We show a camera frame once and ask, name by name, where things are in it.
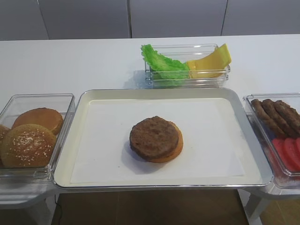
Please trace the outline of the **sesame bun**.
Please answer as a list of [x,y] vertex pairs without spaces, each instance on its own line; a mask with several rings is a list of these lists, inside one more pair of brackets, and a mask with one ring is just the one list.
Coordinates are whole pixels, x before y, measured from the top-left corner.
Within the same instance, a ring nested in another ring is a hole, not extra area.
[[56,144],[56,136],[36,124],[20,125],[3,138],[0,158],[6,168],[45,167]]
[[7,151],[5,149],[5,145],[3,143],[4,138],[6,137],[7,133],[10,132],[10,128],[1,125],[0,126],[0,166],[3,167],[3,158],[6,159]]

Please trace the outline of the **white metal serving tray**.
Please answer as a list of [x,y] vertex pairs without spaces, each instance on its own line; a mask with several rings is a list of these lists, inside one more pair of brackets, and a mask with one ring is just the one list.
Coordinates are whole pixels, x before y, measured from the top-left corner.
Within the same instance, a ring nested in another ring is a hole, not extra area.
[[[147,162],[129,146],[132,127],[153,116],[182,132],[183,150],[170,162]],[[265,186],[273,173],[233,90],[90,90],[53,179],[63,189],[239,188]]]

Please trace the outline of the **bottom bun on tray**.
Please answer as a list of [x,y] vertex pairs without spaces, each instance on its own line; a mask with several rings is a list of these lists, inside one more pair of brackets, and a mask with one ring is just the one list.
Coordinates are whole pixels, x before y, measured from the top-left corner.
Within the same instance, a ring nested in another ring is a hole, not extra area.
[[175,159],[182,151],[183,149],[183,135],[182,132],[180,131],[180,129],[176,126],[175,123],[168,121],[176,130],[177,134],[178,134],[178,143],[176,148],[167,156],[164,157],[160,157],[157,159],[150,159],[149,162],[152,163],[165,163],[165,162],[169,162],[173,159]]

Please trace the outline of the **brown patty on bun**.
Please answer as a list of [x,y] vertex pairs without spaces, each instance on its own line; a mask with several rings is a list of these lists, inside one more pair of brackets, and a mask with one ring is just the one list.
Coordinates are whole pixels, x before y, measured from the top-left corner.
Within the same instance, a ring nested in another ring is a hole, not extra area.
[[165,119],[155,116],[146,118],[132,127],[129,144],[133,152],[149,162],[167,156],[177,146],[178,134]]

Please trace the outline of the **plain bottom bun half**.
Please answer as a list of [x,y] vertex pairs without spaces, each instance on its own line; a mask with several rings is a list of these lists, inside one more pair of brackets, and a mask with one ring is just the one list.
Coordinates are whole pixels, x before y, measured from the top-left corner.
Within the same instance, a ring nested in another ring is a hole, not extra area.
[[62,115],[49,108],[36,108],[22,113],[14,121],[12,128],[25,124],[37,124],[49,129],[54,135],[57,135],[63,124]]

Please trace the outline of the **yellow cheese slice stack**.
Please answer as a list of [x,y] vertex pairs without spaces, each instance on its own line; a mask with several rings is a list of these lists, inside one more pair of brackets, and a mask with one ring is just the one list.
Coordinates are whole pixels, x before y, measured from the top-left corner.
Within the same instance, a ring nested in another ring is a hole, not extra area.
[[188,76],[191,79],[215,78],[226,72],[225,66],[219,63],[202,60],[189,60],[186,62],[189,68]]

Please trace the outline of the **green lettuce leaf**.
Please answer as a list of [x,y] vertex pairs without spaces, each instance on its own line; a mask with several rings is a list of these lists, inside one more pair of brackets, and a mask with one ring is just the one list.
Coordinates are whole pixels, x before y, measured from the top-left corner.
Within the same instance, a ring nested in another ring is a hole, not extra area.
[[159,79],[188,79],[189,67],[179,60],[168,58],[148,45],[141,46],[142,56],[151,69],[159,75]]

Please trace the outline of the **brown patty middle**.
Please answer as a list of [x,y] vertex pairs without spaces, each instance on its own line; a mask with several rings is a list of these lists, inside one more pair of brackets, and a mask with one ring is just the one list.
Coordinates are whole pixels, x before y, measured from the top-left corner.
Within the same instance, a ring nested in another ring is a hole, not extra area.
[[299,137],[298,133],[287,123],[287,121],[276,111],[275,102],[270,99],[262,101],[262,107],[276,125],[284,132],[286,137],[296,138]]

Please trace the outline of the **brown patty left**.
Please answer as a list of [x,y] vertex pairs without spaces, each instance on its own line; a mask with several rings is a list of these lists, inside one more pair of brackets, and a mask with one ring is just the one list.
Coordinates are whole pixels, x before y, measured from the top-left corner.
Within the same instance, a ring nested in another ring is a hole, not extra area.
[[286,138],[285,132],[276,124],[276,122],[265,112],[262,102],[258,99],[251,101],[251,105],[255,110],[258,118],[274,133],[278,138]]

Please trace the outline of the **sesame top bun left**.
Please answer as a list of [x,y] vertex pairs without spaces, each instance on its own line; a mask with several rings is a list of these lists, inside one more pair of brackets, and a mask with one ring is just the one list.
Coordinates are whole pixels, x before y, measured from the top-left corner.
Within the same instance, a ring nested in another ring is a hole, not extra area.
[[3,167],[3,158],[6,159],[7,151],[5,149],[5,145],[3,143],[4,138],[6,137],[7,133],[10,132],[10,128],[1,125],[0,126],[0,166]]

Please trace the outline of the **red tomato slice right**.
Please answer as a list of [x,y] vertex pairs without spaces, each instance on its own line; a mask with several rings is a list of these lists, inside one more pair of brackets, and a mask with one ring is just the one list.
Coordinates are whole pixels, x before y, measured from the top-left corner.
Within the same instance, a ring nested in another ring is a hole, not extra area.
[[295,139],[295,148],[297,150],[297,153],[300,154],[300,138],[298,137]]

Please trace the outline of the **red tomato slice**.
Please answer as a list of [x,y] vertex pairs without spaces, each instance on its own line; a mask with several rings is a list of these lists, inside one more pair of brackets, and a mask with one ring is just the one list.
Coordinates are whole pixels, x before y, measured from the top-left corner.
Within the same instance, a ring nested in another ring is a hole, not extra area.
[[300,171],[300,155],[296,148],[295,140],[286,138],[283,150],[289,170],[293,173],[298,173]]
[[295,148],[297,150],[297,153],[300,154],[300,138],[298,137],[295,139]]
[[287,154],[284,153],[284,139],[275,138],[272,140],[273,146],[276,149],[281,161],[283,162],[285,168],[290,172],[296,172],[296,167],[288,158]]

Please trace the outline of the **brown patty right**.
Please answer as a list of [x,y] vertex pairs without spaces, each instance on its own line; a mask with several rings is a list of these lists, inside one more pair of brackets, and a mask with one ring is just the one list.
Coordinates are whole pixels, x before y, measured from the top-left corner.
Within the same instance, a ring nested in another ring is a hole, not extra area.
[[281,117],[288,123],[288,125],[300,135],[300,115],[297,111],[291,108],[287,103],[282,100],[278,100],[274,103],[276,111]]

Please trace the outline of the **clear bun container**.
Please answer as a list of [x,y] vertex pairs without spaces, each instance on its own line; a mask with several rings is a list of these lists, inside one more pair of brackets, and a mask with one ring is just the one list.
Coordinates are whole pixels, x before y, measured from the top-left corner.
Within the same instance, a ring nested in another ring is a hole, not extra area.
[[25,94],[14,95],[10,98],[0,113],[0,125],[12,129],[14,121],[19,115],[36,108],[49,108],[58,111],[63,117],[63,124],[56,136],[56,144],[45,167],[6,168],[0,167],[2,181],[15,180],[49,180],[54,171],[62,144],[75,114],[75,97],[73,94]]

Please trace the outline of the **clear lettuce cheese container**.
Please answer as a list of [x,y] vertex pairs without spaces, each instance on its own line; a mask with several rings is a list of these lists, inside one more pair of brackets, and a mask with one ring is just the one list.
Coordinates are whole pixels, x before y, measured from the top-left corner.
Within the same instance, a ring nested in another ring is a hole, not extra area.
[[[217,44],[196,44],[196,45],[151,45],[158,53],[186,63],[189,60],[199,60],[211,54]],[[225,67],[226,72],[215,78],[200,79],[159,79],[151,67],[145,62],[145,80],[153,88],[179,88],[179,87],[221,87],[228,80],[231,71],[230,64]]]

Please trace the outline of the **red tomato slice middle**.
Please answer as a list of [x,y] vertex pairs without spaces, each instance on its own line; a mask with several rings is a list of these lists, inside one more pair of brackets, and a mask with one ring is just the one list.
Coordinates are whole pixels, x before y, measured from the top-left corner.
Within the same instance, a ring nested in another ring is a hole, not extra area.
[[289,170],[293,173],[298,173],[300,171],[300,155],[296,148],[295,140],[286,138],[283,150]]

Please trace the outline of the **red tomato slice left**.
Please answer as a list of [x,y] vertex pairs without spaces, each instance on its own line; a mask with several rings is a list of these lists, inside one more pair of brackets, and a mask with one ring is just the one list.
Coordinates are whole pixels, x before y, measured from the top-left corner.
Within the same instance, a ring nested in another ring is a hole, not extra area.
[[284,153],[284,139],[275,138],[272,140],[273,146],[276,149],[281,161],[283,162],[285,168],[290,172],[296,172],[296,167],[288,158],[287,154]]

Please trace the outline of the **white paper tray liner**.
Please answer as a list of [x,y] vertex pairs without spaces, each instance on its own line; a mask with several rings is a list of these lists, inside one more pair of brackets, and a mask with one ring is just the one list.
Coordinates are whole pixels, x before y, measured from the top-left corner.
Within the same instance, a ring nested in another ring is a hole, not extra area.
[[[183,150],[172,161],[150,163],[129,146],[132,127],[145,118],[172,121],[183,134]],[[71,182],[193,183],[197,178],[245,174],[236,150],[245,147],[226,99],[92,101]]]

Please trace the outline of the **clear patty tomato container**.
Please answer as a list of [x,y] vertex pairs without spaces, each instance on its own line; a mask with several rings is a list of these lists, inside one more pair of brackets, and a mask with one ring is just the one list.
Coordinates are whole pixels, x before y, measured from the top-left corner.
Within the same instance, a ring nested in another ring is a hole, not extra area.
[[272,140],[278,138],[274,133],[258,118],[254,108],[251,105],[251,101],[258,99],[263,101],[270,99],[273,102],[282,100],[287,103],[291,108],[295,109],[300,114],[300,95],[298,93],[286,93],[286,94],[252,94],[243,98],[245,101],[245,110],[247,117],[253,127],[253,130],[262,146],[264,154],[271,166],[274,174],[274,182],[282,188],[292,189],[299,188],[300,186],[300,172],[290,172],[287,170],[281,161],[276,149],[273,146]]

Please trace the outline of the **sesame top bun front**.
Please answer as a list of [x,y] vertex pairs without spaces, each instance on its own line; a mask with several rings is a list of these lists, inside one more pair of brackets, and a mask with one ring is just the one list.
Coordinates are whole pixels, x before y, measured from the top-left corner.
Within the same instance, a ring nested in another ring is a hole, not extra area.
[[45,167],[56,144],[56,136],[36,124],[20,125],[3,138],[0,158],[6,168]]

